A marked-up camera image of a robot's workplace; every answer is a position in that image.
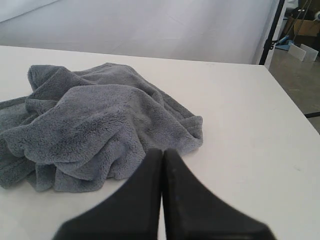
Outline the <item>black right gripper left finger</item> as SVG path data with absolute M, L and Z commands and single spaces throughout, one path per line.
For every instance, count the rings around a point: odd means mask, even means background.
M 133 175 L 111 196 L 64 222 L 55 240 L 156 240 L 163 152 L 151 149 Z

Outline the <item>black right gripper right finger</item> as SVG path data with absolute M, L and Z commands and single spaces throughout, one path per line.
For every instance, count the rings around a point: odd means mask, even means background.
M 269 227 L 228 205 L 191 172 L 178 152 L 162 160 L 162 204 L 168 240 L 270 240 Z

